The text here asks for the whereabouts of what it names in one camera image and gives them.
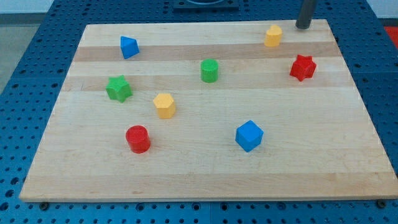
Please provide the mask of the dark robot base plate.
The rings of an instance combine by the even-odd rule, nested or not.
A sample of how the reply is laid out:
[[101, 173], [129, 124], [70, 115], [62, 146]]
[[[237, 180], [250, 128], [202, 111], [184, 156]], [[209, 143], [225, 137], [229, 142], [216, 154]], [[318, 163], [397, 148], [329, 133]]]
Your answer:
[[239, 9], [238, 0], [173, 0], [174, 11]]

